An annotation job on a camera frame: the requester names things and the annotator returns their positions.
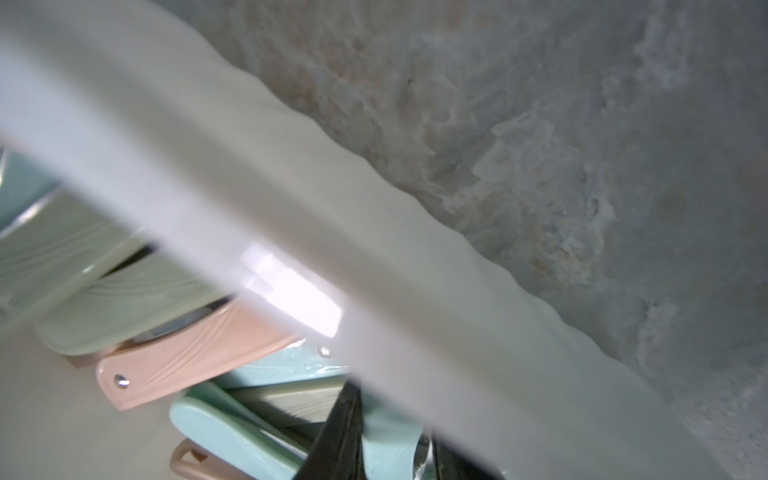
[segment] rough wall surface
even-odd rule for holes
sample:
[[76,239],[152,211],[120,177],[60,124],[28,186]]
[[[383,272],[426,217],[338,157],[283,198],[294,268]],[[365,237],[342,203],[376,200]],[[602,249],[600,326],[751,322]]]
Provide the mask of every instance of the rough wall surface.
[[767,4],[156,3],[768,478]]

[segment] black object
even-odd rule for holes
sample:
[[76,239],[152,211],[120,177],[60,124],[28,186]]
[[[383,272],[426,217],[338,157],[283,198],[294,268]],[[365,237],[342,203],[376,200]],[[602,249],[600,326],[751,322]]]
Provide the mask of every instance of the black object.
[[445,443],[432,441],[437,480],[504,480],[500,472],[490,473]]
[[[500,473],[487,472],[445,443],[431,441],[437,480],[504,480]],[[366,480],[362,462],[362,400],[360,389],[351,381],[344,384],[312,451],[293,480]]]
[[362,400],[348,381],[293,480],[366,480],[362,466]]

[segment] white plastic rod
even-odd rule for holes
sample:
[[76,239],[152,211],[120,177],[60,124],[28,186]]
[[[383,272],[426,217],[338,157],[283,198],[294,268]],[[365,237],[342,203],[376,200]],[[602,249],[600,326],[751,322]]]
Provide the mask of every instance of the white plastic rod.
[[140,0],[5,0],[0,132],[519,480],[723,480],[632,372]]

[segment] white surface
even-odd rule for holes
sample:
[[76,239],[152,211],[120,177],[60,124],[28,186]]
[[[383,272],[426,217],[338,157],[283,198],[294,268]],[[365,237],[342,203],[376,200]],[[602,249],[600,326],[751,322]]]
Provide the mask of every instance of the white surface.
[[625,366],[186,25],[6,3],[0,131],[262,313],[290,321],[253,288],[254,248],[313,280],[366,385],[508,478],[727,477]]
[[30,329],[0,346],[0,478],[174,480],[183,437],[169,399],[118,412],[93,369],[76,369]]

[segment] metal rivet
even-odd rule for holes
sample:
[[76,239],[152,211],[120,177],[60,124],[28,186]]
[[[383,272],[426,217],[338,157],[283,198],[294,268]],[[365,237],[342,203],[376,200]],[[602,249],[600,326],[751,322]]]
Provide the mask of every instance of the metal rivet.
[[131,381],[118,374],[114,376],[114,384],[117,385],[118,388],[126,389],[131,384]]
[[328,348],[327,346],[317,347],[317,354],[322,356],[324,359],[329,359],[332,356],[331,349]]

